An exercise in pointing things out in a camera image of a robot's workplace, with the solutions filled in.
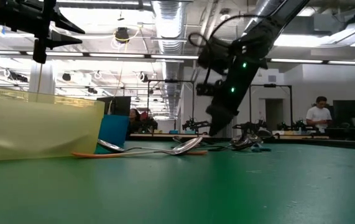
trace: ductwork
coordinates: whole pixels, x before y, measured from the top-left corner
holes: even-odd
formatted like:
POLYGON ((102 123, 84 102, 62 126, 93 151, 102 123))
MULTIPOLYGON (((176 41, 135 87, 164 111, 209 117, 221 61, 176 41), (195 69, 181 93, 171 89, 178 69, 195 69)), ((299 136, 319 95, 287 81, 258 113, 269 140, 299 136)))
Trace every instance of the ductwork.
MULTIPOLYGON (((158 37, 182 38, 185 22, 185 3, 176 1, 153 1, 156 15, 155 26, 158 37)), ((179 41, 159 41, 162 54, 178 55, 182 53, 183 43, 179 41)), ((164 79, 179 79, 180 64, 163 62, 162 73, 164 79)), ((170 115, 176 115, 178 96, 181 85, 166 85, 170 115)))
MULTIPOLYGON (((267 16, 280 6, 284 0, 258 0, 256 3, 256 8, 252 14, 258 16, 267 16)), ((251 30, 256 24, 258 24, 262 19, 253 18, 249 21, 248 25, 245 28, 245 32, 251 30)))

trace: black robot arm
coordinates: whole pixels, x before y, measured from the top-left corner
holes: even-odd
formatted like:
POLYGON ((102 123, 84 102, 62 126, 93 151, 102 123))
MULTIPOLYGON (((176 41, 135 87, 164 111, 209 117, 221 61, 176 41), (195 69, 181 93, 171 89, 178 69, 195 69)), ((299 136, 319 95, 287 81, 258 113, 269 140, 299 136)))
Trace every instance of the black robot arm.
POLYGON ((12 31, 21 30, 34 34, 34 60, 46 62, 46 48, 53 49, 70 44, 81 44, 82 41, 67 35, 49 30, 50 21, 55 26, 79 34, 85 32, 65 18, 56 7, 56 0, 0 0, 0 25, 10 27, 12 31))
POLYGON ((198 64, 226 75, 216 85, 207 79, 196 87, 197 95, 213 96, 206 112, 211 115, 210 135, 230 123, 259 68, 267 69, 265 57, 285 26, 305 7, 309 0, 285 0, 271 15, 263 18, 246 35, 231 44, 216 37, 207 41, 198 64))

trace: green table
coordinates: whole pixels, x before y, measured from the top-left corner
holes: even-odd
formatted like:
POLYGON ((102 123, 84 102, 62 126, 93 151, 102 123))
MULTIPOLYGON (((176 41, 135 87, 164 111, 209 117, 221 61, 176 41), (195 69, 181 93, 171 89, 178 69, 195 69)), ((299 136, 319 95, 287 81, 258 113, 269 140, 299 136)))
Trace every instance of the green table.
POLYGON ((267 146, 273 151, 0 161, 0 224, 355 223, 355 149, 267 146))

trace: man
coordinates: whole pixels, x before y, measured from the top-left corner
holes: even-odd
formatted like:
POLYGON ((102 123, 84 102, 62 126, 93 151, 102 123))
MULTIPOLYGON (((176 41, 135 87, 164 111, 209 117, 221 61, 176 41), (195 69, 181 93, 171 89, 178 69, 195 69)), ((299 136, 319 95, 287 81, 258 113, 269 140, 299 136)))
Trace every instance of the man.
POLYGON ((326 97, 317 97, 316 106, 310 108, 306 116, 307 125, 317 127, 322 133, 324 129, 328 127, 328 124, 332 122, 331 113, 325 106, 326 97))

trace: doorway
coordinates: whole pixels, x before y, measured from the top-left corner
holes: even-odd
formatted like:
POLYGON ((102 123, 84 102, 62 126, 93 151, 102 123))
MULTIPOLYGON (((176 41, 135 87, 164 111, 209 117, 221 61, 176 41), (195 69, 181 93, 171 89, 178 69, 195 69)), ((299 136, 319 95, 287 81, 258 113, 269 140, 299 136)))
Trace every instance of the doorway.
POLYGON ((284 100, 265 99, 265 122, 269 131, 277 130, 277 125, 284 121, 284 100))

